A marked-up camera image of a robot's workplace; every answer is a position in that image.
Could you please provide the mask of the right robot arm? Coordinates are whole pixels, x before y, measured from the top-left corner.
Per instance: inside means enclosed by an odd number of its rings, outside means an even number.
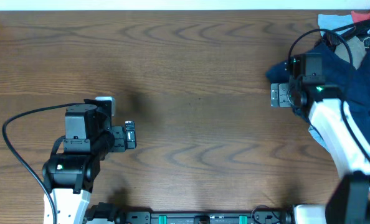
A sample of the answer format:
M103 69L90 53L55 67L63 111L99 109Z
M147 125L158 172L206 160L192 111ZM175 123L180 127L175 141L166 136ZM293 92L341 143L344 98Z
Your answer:
M271 106L292 108L326 144L341 182L328 203L300 204L284 223L370 223L370 144L354 121L344 93L327 85L321 54L285 62L286 83L271 86Z

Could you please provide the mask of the dark blue denim shorts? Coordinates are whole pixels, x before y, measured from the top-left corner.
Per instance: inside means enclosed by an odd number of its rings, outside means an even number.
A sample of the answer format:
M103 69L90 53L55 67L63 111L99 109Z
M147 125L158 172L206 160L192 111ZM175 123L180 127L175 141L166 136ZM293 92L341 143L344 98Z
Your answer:
M326 44L320 43L309 52L322 54L327 85L337 85L343 90L349 84L346 102L355 123L370 144L370 49L361 66L353 71L352 79L349 78L349 63L340 59Z

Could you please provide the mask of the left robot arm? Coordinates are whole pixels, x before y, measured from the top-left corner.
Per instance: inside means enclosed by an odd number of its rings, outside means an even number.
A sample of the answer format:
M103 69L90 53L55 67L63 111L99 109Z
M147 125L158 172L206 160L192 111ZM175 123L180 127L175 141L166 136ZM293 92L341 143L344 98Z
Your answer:
M82 223L100 163L110 152L136 148L135 123L114 126L114 103L86 100L65 113L64 150L53 149L42 169L44 223Z

